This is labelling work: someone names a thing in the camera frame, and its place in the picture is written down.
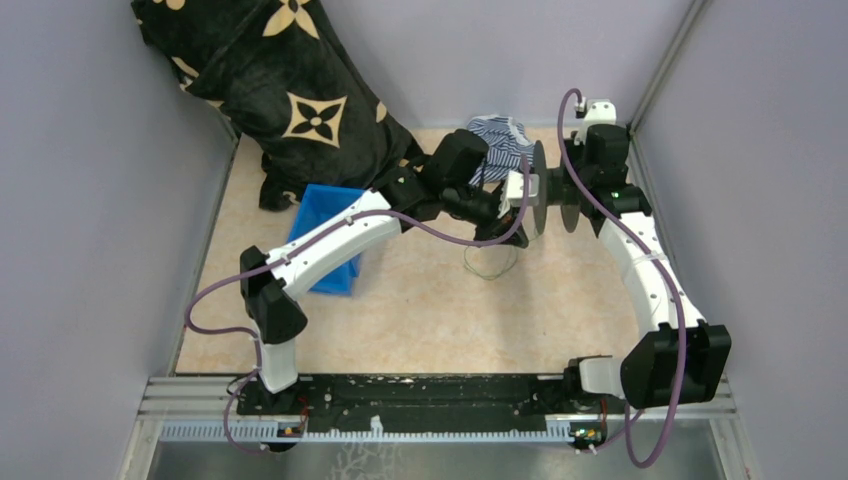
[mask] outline striped cloth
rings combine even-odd
[[[504,180],[511,170],[520,171],[521,154],[527,155],[527,160],[533,165],[533,142],[527,139],[524,125],[512,117],[474,117],[467,128],[489,144],[485,165],[477,169],[470,184],[478,185],[480,176],[484,174],[483,182],[492,183]]]

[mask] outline metal frame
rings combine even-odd
[[[648,87],[643,93],[636,112],[628,124],[633,136],[630,166],[634,183],[640,185],[652,204],[656,204],[652,181],[642,153],[638,132],[644,124],[647,114],[653,107],[659,93],[673,71],[681,52],[688,43],[694,28],[712,0],[693,0],[684,15],[681,24],[666,49]],[[196,289],[200,282],[203,263],[211,243],[214,226],[223,201],[229,180],[230,170],[223,179],[217,205],[210,219],[210,229],[205,239],[205,248],[198,258],[193,285]],[[665,222],[656,215],[656,224],[660,232],[667,231]],[[669,258],[674,259],[673,244],[663,242]],[[169,374],[174,375],[183,332],[176,340],[169,362]],[[119,478],[126,480],[146,479],[154,461],[156,445],[159,441],[226,441],[223,435],[223,410],[227,402],[225,392],[233,376],[206,377],[154,377],[151,378],[144,398],[139,407],[127,453]],[[650,409],[643,415],[646,420],[665,418],[665,408]],[[682,405],[677,414],[679,419],[709,420],[716,445],[716,452],[722,464],[725,477],[729,480],[757,480],[762,478],[753,455],[750,442],[739,418],[727,378],[724,377],[716,394],[709,403]],[[369,432],[331,432],[307,434],[304,438],[282,439],[276,435],[281,426],[297,425],[299,418],[291,415],[242,417],[231,410],[231,433],[234,438],[244,442],[261,441],[306,441],[306,442],[555,442],[562,443],[569,437],[564,435],[563,425],[574,421],[595,421],[597,414],[548,415],[547,432],[531,434],[393,434],[382,431],[379,424],[372,424]],[[610,421],[621,421],[621,414],[608,416]]]

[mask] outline blue plastic bin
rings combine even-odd
[[[300,210],[294,219],[294,226],[288,241],[297,239],[313,228],[321,225],[345,208],[353,205],[365,190],[357,188],[328,187],[326,185],[307,185],[300,202]],[[339,268],[328,273],[309,289],[310,292],[330,295],[352,295],[353,281],[359,276],[359,257],[357,255]]]

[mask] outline diamond flower motif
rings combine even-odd
[[[162,3],[163,1],[171,10],[179,10],[185,6],[185,0],[153,0],[153,3]]]
[[[303,8],[304,5],[309,3],[309,0],[280,0],[280,3],[282,4],[280,9],[271,15],[268,23],[265,24],[265,31],[262,32],[263,37],[273,37],[287,29],[292,23],[296,23],[304,32],[318,38],[318,29],[315,28],[315,23],[309,16],[309,12]]]
[[[339,125],[347,96],[335,100],[309,100],[286,92],[292,116],[283,138],[305,138],[339,148]]]

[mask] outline cable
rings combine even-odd
[[[651,249],[643,242],[638,235],[636,235],[633,230],[627,227],[621,220],[616,218],[609,210],[607,210],[601,202],[596,199],[592,193],[586,188],[586,185],[580,180],[580,176],[577,175],[577,172],[574,170],[574,167],[571,165],[571,159],[568,158],[568,152],[565,148],[565,138],[563,137],[563,122],[565,117],[565,106],[568,103],[568,99],[572,96],[577,96],[577,102],[583,101],[583,94],[577,88],[572,88],[565,92],[565,95],[562,98],[562,102],[559,105],[559,115],[557,116],[557,140],[559,141],[559,148],[561,152],[560,160],[562,161],[563,166],[568,171],[568,175],[574,181],[574,184],[577,186],[577,189],[580,190],[580,193],[589,200],[589,203],[592,204],[599,212],[601,212],[609,221],[611,221],[615,226],[620,228],[637,246],[645,253],[645,255],[651,255]],[[662,276],[663,281],[671,292],[672,301],[674,302],[674,308],[677,312],[677,367],[674,371],[674,382],[671,387],[671,399],[668,402],[668,413],[665,417],[665,422],[663,422],[663,428],[660,432],[660,438],[657,440],[657,444],[654,446],[654,449],[651,451],[651,454],[648,455],[648,458],[645,460],[639,460],[636,458],[636,453],[633,451],[633,440],[630,434],[630,428],[632,423],[636,421],[639,417],[637,413],[635,417],[630,418],[630,405],[625,404],[624,406],[624,439],[627,442],[627,454],[630,456],[630,461],[633,462],[639,468],[648,468],[657,461],[660,454],[662,454],[663,449],[668,443],[668,439],[671,436],[671,430],[674,427],[674,416],[677,413],[677,405],[680,402],[680,391],[683,387],[683,374],[686,368],[686,321],[683,316],[683,302],[681,302],[680,294],[677,291],[677,285],[674,283],[674,280],[671,278],[671,274],[665,268],[665,266],[660,262],[660,260],[654,258],[651,260],[651,263],[657,268],[660,276]],[[621,436],[622,431],[616,433],[612,438],[610,438],[604,445],[608,445],[618,439]]]
[[[416,219],[414,219],[414,218],[412,218],[408,215],[404,215],[400,212],[395,212],[394,210],[369,210],[367,212],[360,212],[360,213],[356,213],[354,215],[351,215],[350,219],[351,220],[359,220],[361,218],[371,217],[371,216],[375,216],[375,215],[388,215],[390,217],[395,217],[395,218],[397,218],[401,221],[404,221],[404,222],[406,222],[406,223],[408,223],[408,224],[410,224],[414,227],[418,227],[421,230],[424,230],[425,232],[429,233],[430,235],[433,235],[437,238],[440,238],[442,240],[446,240],[446,241],[451,242],[451,243],[456,243],[456,244],[464,245],[464,246],[467,246],[467,247],[489,247],[489,246],[492,246],[492,245],[498,245],[500,243],[507,241],[509,239],[509,237],[511,237],[516,231],[518,231],[518,229],[521,227],[521,222],[524,220],[524,214],[527,211],[527,205],[529,203],[529,198],[530,198],[529,197],[529,195],[530,195],[530,162],[527,160],[526,155],[521,156],[521,172],[524,174],[523,175],[523,177],[524,177],[524,188],[522,190],[524,192],[524,194],[521,197],[521,205],[518,208],[518,214],[516,215],[516,218],[513,221],[513,224],[510,225],[509,229],[507,229],[507,231],[503,235],[501,235],[497,238],[493,238],[491,240],[475,241],[475,240],[465,240],[465,239],[462,239],[462,238],[453,237],[451,235],[439,232],[438,230],[435,230],[431,227],[428,227],[427,225],[424,225],[423,223],[419,222],[418,220],[416,220]],[[201,335],[226,335],[228,333],[246,333],[246,334],[250,335],[250,337],[253,339],[254,348],[256,349],[256,366],[253,368],[253,370],[249,374],[247,374],[247,376],[245,377],[245,380],[242,383],[239,384],[238,388],[235,389],[235,391],[232,393],[232,395],[230,395],[230,398],[227,401],[227,406],[224,409],[224,434],[227,437],[227,441],[230,443],[230,445],[241,450],[244,453],[251,454],[251,455],[257,455],[257,454],[262,453],[265,450],[265,447],[263,446],[261,448],[261,450],[252,450],[252,449],[245,448],[245,447],[239,445],[238,442],[236,442],[235,439],[233,439],[233,436],[232,436],[232,433],[230,432],[230,427],[229,427],[230,409],[232,408],[233,403],[235,402],[235,399],[239,396],[242,389],[244,389],[244,387],[247,385],[247,383],[251,382],[251,381],[253,381],[253,379],[257,378],[259,376],[259,373],[262,371],[262,348],[260,346],[261,339],[259,338],[259,335],[255,331],[253,331],[253,329],[248,328],[248,327],[227,327],[227,328],[217,328],[217,329],[200,327],[197,324],[195,324],[194,321],[192,320],[191,312],[194,310],[194,307],[197,305],[198,302],[200,302],[200,300],[202,300],[204,297],[206,297],[210,293],[214,292],[215,290],[218,290],[222,287],[225,287],[225,286],[227,286],[231,283],[235,283],[235,282],[238,282],[240,280],[243,280],[243,279],[246,279],[246,278],[251,278],[251,277],[254,277],[254,276],[259,275],[261,273],[271,271],[271,270],[273,270],[273,269],[275,269],[275,268],[277,268],[281,265],[288,265],[291,262],[291,259],[300,255],[306,249],[308,249],[312,245],[315,245],[316,243],[321,241],[323,238],[327,237],[327,235],[333,233],[334,231],[336,231],[339,228],[342,228],[346,225],[348,225],[347,219],[340,220],[340,221],[330,225],[326,229],[322,230],[321,232],[319,232],[318,234],[316,234],[314,237],[310,238],[309,240],[303,242],[299,247],[297,247],[294,250],[292,250],[291,252],[289,252],[288,255],[283,256],[282,258],[280,258],[278,260],[275,260],[275,261],[273,261],[269,264],[263,265],[259,268],[255,268],[253,270],[248,270],[246,272],[241,272],[238,275],[233,275],[231,277],[227,277],[227,278],[224,278],[222,280],[218,280],[217,282],[213,283],[212,285],[209,285],[208,287],[206,287],[203,290],[201,290],[200,292],[198,292],[197,295],[195,295],[194,298],[191,299],[191,301],[188,303],[188,306],[186,307],[185,316],[184,316],[185,326],[186,326],[186,328],[188,328],[192,332],[199,333]]]

